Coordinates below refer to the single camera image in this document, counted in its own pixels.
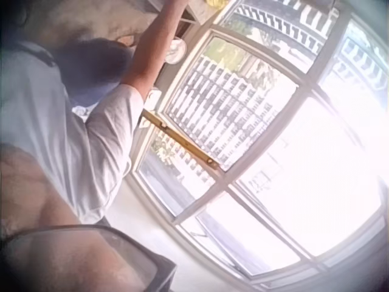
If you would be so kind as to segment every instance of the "person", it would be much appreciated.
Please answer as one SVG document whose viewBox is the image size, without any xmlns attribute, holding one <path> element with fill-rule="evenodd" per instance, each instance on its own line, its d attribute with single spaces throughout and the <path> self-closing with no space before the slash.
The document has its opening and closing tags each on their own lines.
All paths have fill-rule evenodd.
<svg viewBox="0 0 389 292">
<path fill-rule="evenodd" d="M 121 83 L 85 123 L 73 114 L 48 51 L 26 41 L 2 49 L 1 143 L 32 155 L 82 223 L 101 219 L 118 191 L 143 104 L 187 2 L 166 1 Z"/>
<path fill-rule="evenodd" d="M 20 244 L 15 241 L 26 238 L 24 232 L 37 236 L 40 228 L 90 224 L 104 216 L 122 181 L 143 104 L 187 3 L 165 2 L 142 35 L 120 84 L 85 123 L 72 113 L 52 54 L 28 41 L 2 47 L 1 268 L 6 261 L 12 271 L 27 273 L 31 291 L 143 291 L 147 286 L 129 259 L 119 256 L 101 234 L 87 232 L 65 240 L 60 232 L 46 240 L 27 236 Z M 14 250 L 15 258 L 7 258 Z"/>
</svg>

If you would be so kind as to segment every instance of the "shirt sleeve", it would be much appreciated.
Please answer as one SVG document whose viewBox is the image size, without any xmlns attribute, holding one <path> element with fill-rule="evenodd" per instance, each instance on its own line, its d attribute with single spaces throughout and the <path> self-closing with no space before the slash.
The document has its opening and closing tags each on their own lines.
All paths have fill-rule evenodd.
<svg viewBox="0 0 389 292">
<path fill-rule="evenodd" d="M 25 52 L 4 52 L 2 72 L 1 143 L 32 155 L 80 221 L 97 222 L 129 161 L 143 110 L 139 92 L 119 85 L 84 123 L 72 112 L 56 66 Z"/>
<path fill-rule="evenodd" d="M 134 130 L 143 110 L 143 99 L 129 85 L 119 85 L 92 111 L 86 121 L 90 161 L 97 192 L 106 203 L 97 213 L 104 214 L 115 198 L 129 161 Z"/>
</svg>

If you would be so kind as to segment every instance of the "window pane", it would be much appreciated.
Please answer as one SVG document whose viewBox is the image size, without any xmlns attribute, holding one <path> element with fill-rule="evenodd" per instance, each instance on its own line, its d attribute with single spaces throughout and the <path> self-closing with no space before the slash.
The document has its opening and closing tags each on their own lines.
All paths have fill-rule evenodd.
<svg viewBox="0 0 389 292">
<path fill-rule="evenodd" d="M 324 15 L 298 0 L 243 0 L 223 26 L 307 72 L 334 26 L 338 11 Z"/>
<path fill-rule="evenodd" d="M 283 268 L 300 260 L 226 193 L 209 204 L 196 220 L 208 236 L 251 275 Z"/>
<path fill-rule="evenodd" d="M 238 184 L 315 256 L 346 239 L 380 206 L 364 153 L 313 99 Z"/>
<path fill-rule="evenodd" d="M 227 264 L 228 266 L 234 267 L 233 262 L 226 256 L 222 248 L 218 245 L 218 242 L 208 234 L 208 230 L 203 227 L 197 218 L 192 217 L 183 222 L 182 227 L 207 251 L 212 253 L 219 260 Z"/>
<path fill-rule="evenodd" d="M 384 48 L 351 22 L 321 86 L 360 136 L 373 167 L 389 185 L 388 65 Z"/>
<path fill-rule="evenodd" d="M 203 196 L 215 182 L 183 147 L 160 130 L 139 172 L 173 215 Z"/>
<path fill-rule="evenodd" d="M 267 63 L 214 38 L 167 114 L 228 170 L 282 110 L 296 85 Z"/>
</svg>

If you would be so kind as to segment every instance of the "wall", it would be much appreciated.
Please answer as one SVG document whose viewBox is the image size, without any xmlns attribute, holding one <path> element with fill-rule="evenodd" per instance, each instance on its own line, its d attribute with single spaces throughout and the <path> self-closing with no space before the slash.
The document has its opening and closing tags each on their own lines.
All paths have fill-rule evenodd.
<svg viewBox="0 0 389 292">
<path fill-rule="evenodd" d="M 106 218 L 112 227 L 177 263 L 178 269 L 171 287 L 174 292 L 240 291 L 212 274 L 178 245 L 137 199 L 126 181 L 123 180 Z"/>
</svg>

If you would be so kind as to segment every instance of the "window frame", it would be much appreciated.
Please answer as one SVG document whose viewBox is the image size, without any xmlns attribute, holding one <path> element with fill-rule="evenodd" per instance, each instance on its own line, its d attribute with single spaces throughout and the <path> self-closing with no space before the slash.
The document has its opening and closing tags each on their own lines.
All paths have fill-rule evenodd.
<svg viewBox="0 0 389 292">
<path fill-rule="evenodd" d="M 159 201 L 139 172 L 140 165 L 152 142 L 152 136 L 155 134 L 157 129 L 153 125 L 144 129 L 136 129 L 134 144 L 130 154 L 131 160 L 133 161 L 133 167 L 126 179 L 131 185 L 135 185 L 138 193 L 142 194 L 142 196 L 139 196 L 142 200 L 147 200 L 149 203 L 152 203 L 153 211 L 157 210 L 159 218 L 164 219 L 164 225 L 170 231 L 170 234 L 178 241 L 182 242 L 185 246 L 191 248 L 191 252 L 195 253 L 197 258 L 201 258 L 202 262 L 204 262 L 208 267 L 211 267 L 216 273 L 222 275 L 223 278 L 228 279 L 237 285 L 241 285 L 245 288 L 245 290 L 248 289 L 248 291 L 283 291 L 288 287 L 292 289 L 296 287 L 297 289 L 299 285 L 312 281 L 319 281 L 324 277 L 327 277 L 332 271 L 332 267 L 324 265 L 323 262 L 330 258 L 336 258 L 337 254 L 344 252 L 344 250 L 352 244 L 353 241 L 358 238 L 363 238 L 365 233 L 379 220 L 384 218 L 385 226 L 387 227 L 388 222 L 385 216 L 387 206 L 385 207 L 384 204 L 384 202 L 387 202 L 387 194 L 385 194 L 385 192 L 387 192 L 387 188 L 384 187 L 382 189 L 381 207 L 368 219 L 367 222 L 365 222 L 346 240 L 331 248 L 329 251 L 326 251 L 324 254 L 314 257 L 305 250 L 304 247 L 299 245 L 289 234 L 287 234 L 287 232 L 284 231 L 283 228 L 271 217 L 271 215 L 267 214 L 266 211 L 261 208 L 261 206 L 255 204 L 252 201 L 252 198 L 246 194 L 245 191 L 235 183 L 235 181 L 272 145 L 277 137 L 289 125 L 290 121 L 294 118 L 302 104 L 308 98 L 313 98 L 324 106 L 326 110 L 338 119 L 340 125 L 343 127 L 345 132 L 349 134 L 351 140 L 354 143 L 361 145 L 357 133 L 340 117 L 337 110 L 332 106 L 330 98 L 318 84 L 323 75 L 328 70 L 331 70 L 331 64 L 329 61 L 335 56 L 350 21 L 354 21 L 365 31 L 369 32 L 374 40 L 382 45 L 384 49 L 387 50 L 387 47 L 383 45 L 384 42 L 381 38 L 379 38 L 368 27 L 368 25 L 366 25 L 357 15 L 353 13 L 350 7 L 346 4 L 337 3 L 336 9 L 339 11 L 339 17 L 334 24 L 326 43 L 317 55 L 317 58 L 307 73 L 304 73 L 271 49 L 221 26 L 221 23 L 233 13 L 234 9 L 240 4 L 240 2 L 241 0 L 231 1 L 226 9 L 222 10 L 221 13 L 215 15 L 203 26 L 193 25 L 184 35 L 183 39 L 188 44 L 187 56 L 179 64 L 164 68 L 159 80 L 156 83 L 156 85 L 162 90 L 162 96 L 156 105 L 157 115 L 162 120 L 166 121 L 167 124 L 174 125 L 174 121 L 167 115 L 167 108 L 177 94 L 180 85 L 185 81 L 188 73 L 195 65 L 197 59 L 200 57 L 209 42 L 211 42 L 214 38 L 220 38 L 228 41 L 252 54 L 254 57 L 264 60 L 266 63 L 296 83 L 296 91 L 264 133 L 250 146 L 243 156 L 228 169 L 228 171 L 224 172 L 222 170 L 214 170 L 204 163 L 204 161 L 196 158 L 195 156 L 193 157 L 196 162 L 215 180 L 215 183 L 202 197 L 189 205 L 178 216 L 175 217 L 172 215 L 168 211 L 168 208 Z M 174 129 L 179 134 L 189 139 L 189 137 L 187 137 L 184 131 L 182 131 L 179 127 L 175 127 Z M 244 268 L 242 266 L 240 266 L 240 271 L 226 266 L 220 259 L 217 258 L 217 256 L 206 250 L 191 235 L 189 235 L 180 224 L 186 219 L 203 211 L 206 208 L 206 205 L 217 199 L 223 191 L 226 191 L 236 203 L 242 206 L 249 214 L 251 214 L 251 216 L 265 225 L 268 230 L 270 230 L 284 244 L 293 250 L 301 258 L 300 262 L 279 270 L 250 276 L 248 273 L 244 272 Z M 362 246 L 361 250 L 363 249 L 365 253 L 362 254 L 361 251 L 358 250 L 351 257 L 356 258 L 355 260 L 360 260 L 366 257 L 368 254 L 366 251 L 369 250 L 367 248 L 368 246 L 379 246 L 378 237 L 378 235 L 375 236 Z M 340 263 L 347 260 L 349 260 L 349 257 L 346 257 Z M 276 288 L 266 288 L 266 286 L 263 285 L 265 282 L 282 279 L 284 277 L 306 271 L 312 267 L 319 271 L 319 273 L 312 277 L 308 277 L 307 279 Z"/>
</svg>

